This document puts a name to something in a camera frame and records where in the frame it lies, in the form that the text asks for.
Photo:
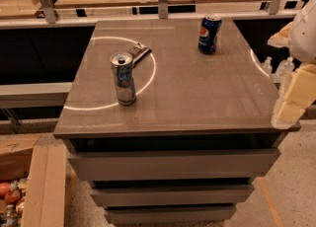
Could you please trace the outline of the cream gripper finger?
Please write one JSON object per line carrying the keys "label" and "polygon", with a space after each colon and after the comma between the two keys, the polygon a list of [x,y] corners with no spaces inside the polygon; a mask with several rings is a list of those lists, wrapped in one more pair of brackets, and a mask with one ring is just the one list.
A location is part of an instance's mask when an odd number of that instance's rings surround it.
{"label": "cream gripper finger", "polygon": [[280,109],[277,112],[276,117],[282,122],[296,123],[304,113],[305,108],[303,107],[294,104],[283,103],[280,106]]}
{"label": "cream gripper finger", "polygon": [[292,74],[285,100],[301,108],[309,108],[316,101],[316,65],[300,66]]}

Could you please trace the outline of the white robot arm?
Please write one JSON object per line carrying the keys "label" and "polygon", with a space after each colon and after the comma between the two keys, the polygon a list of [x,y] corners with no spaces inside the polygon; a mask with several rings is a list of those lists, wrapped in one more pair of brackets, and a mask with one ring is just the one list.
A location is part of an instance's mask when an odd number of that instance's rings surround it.
{"label": "white robot arm", "polygon": [[282,77],[273,111],[272,126],[288,129],[316,101],[316,0],[309,0],[268,45],[288,47],[289,55],[301,62]]}

